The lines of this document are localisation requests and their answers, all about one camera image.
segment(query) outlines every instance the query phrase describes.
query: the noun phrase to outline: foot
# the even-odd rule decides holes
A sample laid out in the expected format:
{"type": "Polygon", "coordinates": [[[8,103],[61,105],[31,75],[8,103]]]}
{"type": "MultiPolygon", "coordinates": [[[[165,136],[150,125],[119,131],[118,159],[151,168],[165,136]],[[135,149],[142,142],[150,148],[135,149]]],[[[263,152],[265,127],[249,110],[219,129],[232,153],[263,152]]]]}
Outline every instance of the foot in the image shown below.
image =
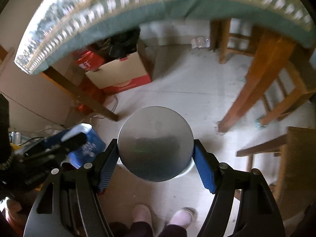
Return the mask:
{"type": "Polygon", "coordinates": [[[169,222],[169,225],[178,225],[183,227],[184,229],[187,229],[188,226],[192,223],[193,214],[193,211],[189,209],[180,209],[173,215],[169,222]]]}
{"type": "Polygon", "coordinates": [[[132,212],[133,223],[136,222],[146,222],[151,228],[153,227],[153,223],[151,222],[151,213],[147,206],[143,204],[138,204],[134,207],[132,212]]]}

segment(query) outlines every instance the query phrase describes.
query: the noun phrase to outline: textured blue pad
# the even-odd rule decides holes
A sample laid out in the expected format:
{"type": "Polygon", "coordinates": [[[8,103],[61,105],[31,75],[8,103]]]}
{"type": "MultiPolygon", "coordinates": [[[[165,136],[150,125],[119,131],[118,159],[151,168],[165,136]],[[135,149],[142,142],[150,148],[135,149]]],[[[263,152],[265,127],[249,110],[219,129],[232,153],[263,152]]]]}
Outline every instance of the textured blue pad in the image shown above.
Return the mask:
{"type": "Polygon", "coordinates": [[[194,163],[197,167],[197,171],[200,175],[202,183],[206,189],[210,191],[210,193],[214,193],[216,189],[216,185],[214,182],[214,174],[206,161],[202,151],[199,149],[197,145],[194,145],[193,152],[194,163]]]}
{"type": "Polygon", "coordinates": [[[119,159],[119,150],[118,146],[115,145],[109,155],[109,158],[104,163],[101,175],[100,175],[100,183],[99,183],[99,192],[102,192],[105,188],[108,187],[111,177],[113,175],[116,163],[119,159]]]}

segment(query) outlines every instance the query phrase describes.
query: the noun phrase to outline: floral tablecloth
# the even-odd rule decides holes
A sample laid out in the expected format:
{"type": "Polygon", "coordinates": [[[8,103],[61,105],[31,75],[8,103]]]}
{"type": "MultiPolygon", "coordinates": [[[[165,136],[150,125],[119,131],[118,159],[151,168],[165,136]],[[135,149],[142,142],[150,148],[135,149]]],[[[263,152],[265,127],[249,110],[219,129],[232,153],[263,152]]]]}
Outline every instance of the floral tablecloth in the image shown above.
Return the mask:
{"type": "Polygon", "coordinates": [[[300,0],[43,0],[19,45],[15,63],[29,74],[99,39],[153,20],[241,18],[293,38],[316,40],[300,0]]]}

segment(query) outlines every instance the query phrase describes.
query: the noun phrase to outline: cardboard box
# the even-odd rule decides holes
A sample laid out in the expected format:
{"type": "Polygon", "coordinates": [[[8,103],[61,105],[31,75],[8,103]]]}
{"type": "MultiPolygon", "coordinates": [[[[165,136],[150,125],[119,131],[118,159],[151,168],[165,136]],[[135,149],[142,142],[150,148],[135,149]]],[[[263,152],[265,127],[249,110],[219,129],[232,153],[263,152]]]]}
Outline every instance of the cardboard box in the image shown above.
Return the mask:
{"type": "Polygon", "coordinates": [[[97,71],[86,72],[86,76],[106,94],[115,94],[150,83],[150,68],[152,66],[146,58],[145,46],[139,41],[137,52],[110,61],[97,71]]]}

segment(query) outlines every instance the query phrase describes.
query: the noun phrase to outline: round metal lid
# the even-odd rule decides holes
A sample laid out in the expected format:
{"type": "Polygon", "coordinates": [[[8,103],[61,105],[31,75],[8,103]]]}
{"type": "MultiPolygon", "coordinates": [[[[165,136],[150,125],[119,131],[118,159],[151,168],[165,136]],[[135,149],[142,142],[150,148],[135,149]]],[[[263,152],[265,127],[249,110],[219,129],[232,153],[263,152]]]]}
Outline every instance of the round metal lid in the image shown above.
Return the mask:
{"type": "Polygon", "coordinates": [[[189,124],[177,112],[159,106],[132,114],[118,134],[122,163],[134,175],[162,182],[180,174],[194,147],[189,124]]]}

